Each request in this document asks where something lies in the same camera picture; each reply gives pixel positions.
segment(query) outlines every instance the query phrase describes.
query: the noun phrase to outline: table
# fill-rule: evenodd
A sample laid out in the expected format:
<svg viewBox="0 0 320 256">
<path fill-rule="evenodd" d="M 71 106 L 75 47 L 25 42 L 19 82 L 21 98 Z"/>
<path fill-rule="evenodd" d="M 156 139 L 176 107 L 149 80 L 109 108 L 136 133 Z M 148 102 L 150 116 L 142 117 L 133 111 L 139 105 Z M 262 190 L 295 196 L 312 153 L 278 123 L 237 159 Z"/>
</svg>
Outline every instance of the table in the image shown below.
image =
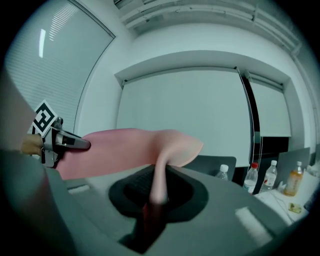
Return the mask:
<svg viewBox="0 0 320 256">
<path fill-rule="evenodd" d="M 288 225 L 291 225 L 308 215 L 309 212 L 304 208 L 304 204 L 317 189 L 319 182 L 320 178 L 312 176 L 305 171 L 300 188 L 295 196 L 284 195 L 283 189 L 273 189 L 271 191 L 256 194 L 255 197 L 279 214 Z M 289 211 L 289 203 L 301 205 L 301 213 Z"/>
</svg>

